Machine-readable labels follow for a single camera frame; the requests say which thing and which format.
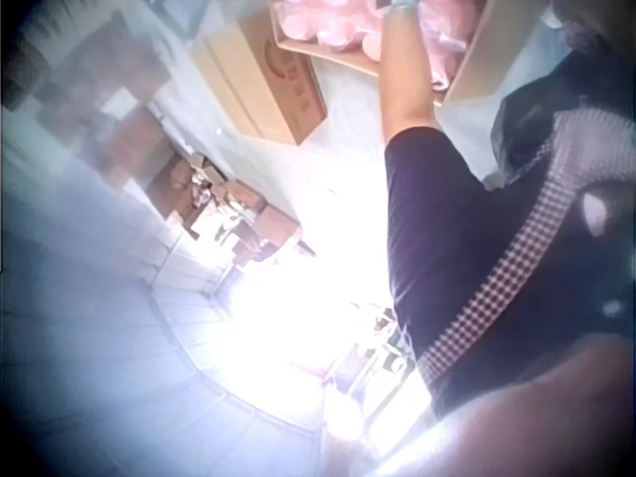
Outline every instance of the light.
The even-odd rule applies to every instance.
[[[369,429],[369,439],[380,455],[387,455],[398,444],[430,402],[421,374],[413,371]]]
[[[335,387],[325,391],[325,419],[327,431],[337,439],[356,441],[362,435],[365,419],[360,405]]]

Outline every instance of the pink bag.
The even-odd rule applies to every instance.
[[[478,19],[473,0],[422,0],[419,4],[422,32],[448,50],[466,51]]]
[[[430,54],[433,89],[445,90],[457,74],[461,56],[475,31],[475,0],[421,0],[420,27]],[[294,40],[317,41],[342,52],[362,46],[379,62],[382,52],[382,18],[376,0],[282,0],[274,4],[285,35]]]

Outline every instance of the black-and-white checkered strap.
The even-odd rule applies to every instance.
[[[550,151],[553,163],[537,203],[474,297],[417,361],[425,382],[443,375],[506,310],[541,262],[581,188],[636,178],[633,137],[633,123],[607,111],[557,115],[555,133],[540,152]]]

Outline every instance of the cardboard box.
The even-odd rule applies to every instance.
[[[243,204],[246,208],[253,211],[256,214],[260,214],[265,207],[267,207],[267,200],[264,196],[255,191],[252,187],[244,184],[241,181],[229,181],[225,184],[226,189],[240,204]]]
[[[206,39],[192,58],[245,135],[300,144],[327,116],[311,61],[276,47],[267,9]]]
[[[378,76],[379,65],[362,52],[331,53],[316,44],[285,36],[269,0],[276,44],[283,50],[304,53]],[[494,93],[528,41],[548,0],[486,0],[473,41],[450,88],[439,95],[437,105]]]
[[[260,213],[253,228],[278,248],[296,245],[302,238],[300,224],[273,206],[267,206]]]

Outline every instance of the storage room wall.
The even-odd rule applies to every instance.
[[[312,475],[316,432],[203,373],[222,311],[136,278],[147,209],[2,112],[2,400],[37,451],[65,476]]]

